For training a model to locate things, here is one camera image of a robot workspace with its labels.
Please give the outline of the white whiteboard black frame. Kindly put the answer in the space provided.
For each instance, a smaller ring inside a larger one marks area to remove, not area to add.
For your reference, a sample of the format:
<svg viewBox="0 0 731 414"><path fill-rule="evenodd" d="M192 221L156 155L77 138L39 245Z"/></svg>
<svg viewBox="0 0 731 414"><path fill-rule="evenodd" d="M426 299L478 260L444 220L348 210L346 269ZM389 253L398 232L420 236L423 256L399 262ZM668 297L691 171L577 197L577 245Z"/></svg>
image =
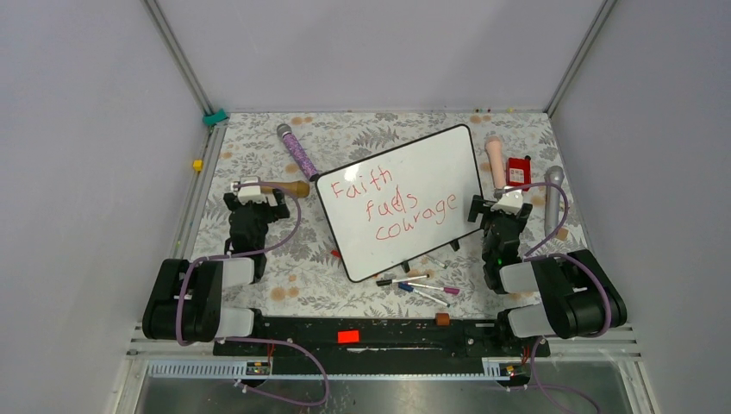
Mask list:
<svg viewBox="0 0 731 414"><path fill-rule="evenodd" d="M478 230L468 213L483 190L465 124L325 172L315 188L353 283Z"/></svg>

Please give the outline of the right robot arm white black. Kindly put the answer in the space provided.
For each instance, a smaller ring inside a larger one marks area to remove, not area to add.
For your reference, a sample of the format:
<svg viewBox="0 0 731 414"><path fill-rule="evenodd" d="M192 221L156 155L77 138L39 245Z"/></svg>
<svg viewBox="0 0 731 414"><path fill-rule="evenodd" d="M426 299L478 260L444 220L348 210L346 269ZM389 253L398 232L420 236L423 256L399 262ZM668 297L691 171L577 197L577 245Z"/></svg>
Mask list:
<svg viewBox="0 0 731 414"><path fill-rule="evenodd" d="M518 354L528 339L557 336L601 336L624 325L628 310L608 275L588 249L534 258L519 255L520 234L531 205L518 213L497 209L475 195L467 220L483 232L481 259L484 280L495 293L536 293L538 304L501 311L495 322L494 342L507 355Z"/></svg>

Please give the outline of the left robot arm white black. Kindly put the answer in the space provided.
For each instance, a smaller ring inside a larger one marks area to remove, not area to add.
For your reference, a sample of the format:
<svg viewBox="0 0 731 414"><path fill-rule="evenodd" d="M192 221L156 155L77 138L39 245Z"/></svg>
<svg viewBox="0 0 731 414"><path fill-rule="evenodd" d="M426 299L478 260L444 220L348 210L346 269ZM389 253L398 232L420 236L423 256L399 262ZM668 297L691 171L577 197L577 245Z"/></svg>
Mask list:
<svg viewBox="0 0 731 414"><path fill-rule="evenodd" d="M262 351L268 334L255 323L256 310L227 308L222 294L229 287L260 281L266 269L269 226L290 217L285 199L299 196L284 184L234 183L223 196L229 211L224 253L162 262L143 314L143 335L182 344L234 337L246 354Z"/></svg>

